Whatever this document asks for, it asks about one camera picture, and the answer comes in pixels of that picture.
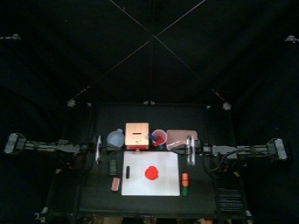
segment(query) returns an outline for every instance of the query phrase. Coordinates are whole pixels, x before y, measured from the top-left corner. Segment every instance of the cardboard box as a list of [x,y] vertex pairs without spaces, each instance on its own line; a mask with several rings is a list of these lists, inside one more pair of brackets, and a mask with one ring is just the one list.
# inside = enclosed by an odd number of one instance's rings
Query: cardboard box
[[128,122],[125,124],[125,147],[129,150],[148,150],[148,123]]

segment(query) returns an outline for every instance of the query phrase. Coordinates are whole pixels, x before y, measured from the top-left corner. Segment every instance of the black table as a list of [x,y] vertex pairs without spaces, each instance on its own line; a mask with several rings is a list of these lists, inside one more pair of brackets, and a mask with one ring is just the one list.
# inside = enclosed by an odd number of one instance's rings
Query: black table
[[[93,135],[102,138],[125,123],[149,123],[149,130],[196,130],[205,144],[234,144],[229,114],[221,107],[177,105],[92,104],[69,111],[62,139],[84,143]],[[108,160],[117,163],[117,176],[122,173],[124,149],[102,155],[102,164],[94,163],[93,155],[84,158],[84,168],[73,174],[53,174],[48,199],[49,219],[68,217],[72,223],[82,216],[214,218],[216,202],[213,183],[202,170],[202,157],[196,165],[186,165],[178,156],[178,173],[189,173],[190,185],[182,196],[121,196],[110,192],[112,177]]]

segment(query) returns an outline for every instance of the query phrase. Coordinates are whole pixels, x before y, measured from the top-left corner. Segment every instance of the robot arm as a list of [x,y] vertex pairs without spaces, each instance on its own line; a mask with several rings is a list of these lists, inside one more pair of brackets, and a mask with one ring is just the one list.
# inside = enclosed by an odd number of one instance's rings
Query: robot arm
[[81,153],[85,152],[88,146],[82,145],[73,145],[66,140],[58,140],[57,143],[42,143],[42,142],[33,142],[26,141],[25,137],[18,134],[13,133],[8,137],[8,141],[4,147],[4,153],[9,155],[17,155],[24,150],[29,151],[40,151],[40,152],[54,152],[62,151],[68,153]]
[[194,165],[194,153],[204,157],[218,157],[217,168],[224,161],[244,160],[248,157],[269,157],[273,160],[287,160],[285,145],[280,138],[273,138],[265,145],[230,147],[202,145],[200,140],[193,139],[193,136],[186,136],[185,143],[185,145],[173,148],[172,152],[186,156],[188,165]]

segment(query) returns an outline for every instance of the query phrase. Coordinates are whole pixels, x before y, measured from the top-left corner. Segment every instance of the red blob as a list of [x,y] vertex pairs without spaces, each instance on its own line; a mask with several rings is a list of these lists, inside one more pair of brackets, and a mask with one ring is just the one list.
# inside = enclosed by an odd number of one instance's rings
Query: red blob
[[154,166],[149,166],[146,168],[146,170],[144,171],[144,176],[150,180],[156,180],[158,178],[158,171]]

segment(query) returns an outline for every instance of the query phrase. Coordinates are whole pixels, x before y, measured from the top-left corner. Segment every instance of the black background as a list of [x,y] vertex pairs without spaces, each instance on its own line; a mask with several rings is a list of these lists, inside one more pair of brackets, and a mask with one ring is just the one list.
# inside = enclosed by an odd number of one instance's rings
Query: black background
[[[224,100],[237,144],[289,143],[292,161],[252,163],[245,188],[256,223],[296,223],[297,17],[295,0],[1,1],[0,37],[22,38],[0,40],[1,145],[12,132],[60,139],[66,100],[86,88],[82,107]],[[0,162],[0,217],[24,221],[44,206],[49,161]]]

